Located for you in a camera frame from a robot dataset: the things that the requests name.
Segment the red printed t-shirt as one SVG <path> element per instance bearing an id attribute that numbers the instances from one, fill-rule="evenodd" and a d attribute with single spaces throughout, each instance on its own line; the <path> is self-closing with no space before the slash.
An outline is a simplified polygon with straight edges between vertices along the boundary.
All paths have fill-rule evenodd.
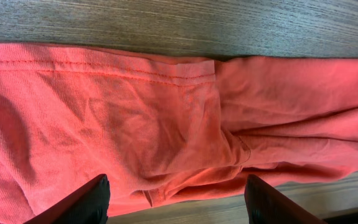
<path id="1" fill-rule="evenodd" d="M 358 170 L 358 59 L 0 44 L 0 223 L 99 174 L 108 214 Z"/>

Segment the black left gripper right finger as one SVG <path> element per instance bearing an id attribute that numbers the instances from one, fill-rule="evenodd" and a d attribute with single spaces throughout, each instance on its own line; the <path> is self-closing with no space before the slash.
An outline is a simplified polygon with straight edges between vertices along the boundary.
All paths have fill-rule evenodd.
<path id="1" fill-rule="evenodd" d="M 244 192 L 250 224 L 323 224 L 256 175 L 249 175 Z"/>

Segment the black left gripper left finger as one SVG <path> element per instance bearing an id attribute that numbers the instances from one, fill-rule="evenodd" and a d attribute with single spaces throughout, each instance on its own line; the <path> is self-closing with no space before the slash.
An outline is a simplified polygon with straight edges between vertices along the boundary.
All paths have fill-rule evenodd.
<path id="1" fill-rule="evenodd" d="M 25 224 L 106 224 L 110 183 L 100 174 Z"/>

